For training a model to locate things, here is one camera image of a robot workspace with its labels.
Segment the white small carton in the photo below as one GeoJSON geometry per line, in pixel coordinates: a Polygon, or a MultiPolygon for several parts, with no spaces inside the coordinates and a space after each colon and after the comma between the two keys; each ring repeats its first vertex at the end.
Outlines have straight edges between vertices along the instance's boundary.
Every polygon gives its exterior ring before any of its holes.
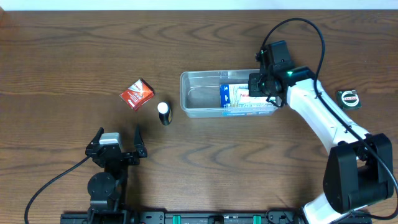
{"type": "Polygon", "coordinates": [[[251,97],[248,89],[238,88],[236,94],[231,99],[231,104],[235,107],[264,107],[272,105],[266,97],[251,97]]]}

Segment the blue fever patch box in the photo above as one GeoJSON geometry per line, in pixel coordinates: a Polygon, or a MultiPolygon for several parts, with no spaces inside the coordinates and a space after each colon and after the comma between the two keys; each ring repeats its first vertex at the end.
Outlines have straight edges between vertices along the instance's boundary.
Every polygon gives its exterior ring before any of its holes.
{"type": "MultiPolygon", "coordinates": [[[[220,101],[221,101],[221,106],[224,108],[241,108],[241,107],[235,107],[231,104],[231,99],[232,97],[236,94],[236,90],[238,88],[242,89],[248,89],[248,84],[224,84],[220,85],[220,101]]],[[[275,102],[275,98],[271,97],[270,98],[270,103],[275,102]]],[[[243,107],[243,108],[263,108],[263,107],[243,107]]]]}

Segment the red packet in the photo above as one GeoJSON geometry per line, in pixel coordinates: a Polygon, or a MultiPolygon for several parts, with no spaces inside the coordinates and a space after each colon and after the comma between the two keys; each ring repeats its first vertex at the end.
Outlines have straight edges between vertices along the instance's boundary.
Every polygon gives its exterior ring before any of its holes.
{"type": "Polygon", "coordinates": [[[140,78],[119,96],[131,109],[137,111],[143,104],[153,98],[154,95],[154,89],[144,79],[140,78]]]}

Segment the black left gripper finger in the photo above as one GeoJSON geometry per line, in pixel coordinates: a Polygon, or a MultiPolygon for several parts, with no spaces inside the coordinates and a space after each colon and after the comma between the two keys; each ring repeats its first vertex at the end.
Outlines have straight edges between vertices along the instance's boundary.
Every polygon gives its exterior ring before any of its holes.
{"type": "Polygon", "coordinates": [[[93,144],[99,144],[100,143],[100,138],[102,134],[104,133],[104,128],[100,127],[94,138],[92,139],[93,144]]]}
{"type": "Polygon", "coordinates": [[[145,144],[141,137],[139,125],[136,126],[136,130],[134,133],[134,147],[136,148],[137,152],[145,151],[145,144]]]}

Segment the green round sachet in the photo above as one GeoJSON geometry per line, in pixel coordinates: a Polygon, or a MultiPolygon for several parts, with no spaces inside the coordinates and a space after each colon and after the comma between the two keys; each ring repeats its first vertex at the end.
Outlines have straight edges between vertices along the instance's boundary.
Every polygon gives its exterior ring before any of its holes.
{"type": "Polygon", "coordinates": [[[357,110],[361,107],[356,90],[338,90],[336,92],[336,100],[342,110],[357,110]]]}

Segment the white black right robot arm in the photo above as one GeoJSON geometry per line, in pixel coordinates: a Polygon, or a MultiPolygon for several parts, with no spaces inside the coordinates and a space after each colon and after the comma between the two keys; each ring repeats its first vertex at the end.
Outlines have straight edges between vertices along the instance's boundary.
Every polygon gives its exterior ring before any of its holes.
{"type": "Polygon", "coordinates": [[[349,217],[391,220],[362,211],[397,193],[392,144],[385,134],[370,134],[352,121],[324,92],[307,67],[261,70],[249,75],[250,96],[288,105],[312,128],[328,153],[323,193],[302,209],[306,223],[336,223],[349,217]]]}

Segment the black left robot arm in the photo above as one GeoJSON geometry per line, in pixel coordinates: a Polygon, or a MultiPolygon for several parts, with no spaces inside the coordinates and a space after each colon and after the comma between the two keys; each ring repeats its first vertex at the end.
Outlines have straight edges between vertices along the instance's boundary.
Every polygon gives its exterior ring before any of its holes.
{"type": "Polygon", "coordinates": [[[134,149],[125,152],[119,133],[105,133],[100,128],[85,149],[85,154],[104,171],[88,182],[90,208],[98,213],[116,212],[124,203],[128,167],[140,164],[147,149],[139,127],[134,133],[134,149]]]}

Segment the black bottle white cap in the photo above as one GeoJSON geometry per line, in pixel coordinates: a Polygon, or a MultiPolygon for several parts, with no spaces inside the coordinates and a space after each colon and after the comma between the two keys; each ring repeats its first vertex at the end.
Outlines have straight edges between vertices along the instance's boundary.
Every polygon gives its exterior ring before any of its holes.
{"type": "Polygon", "coordinates": [[[170,105],[162,101],[157,105],[157,110],[159,112],[160,122],[164,126],[168,126],[172,122],[172,109],[170,105]]]}

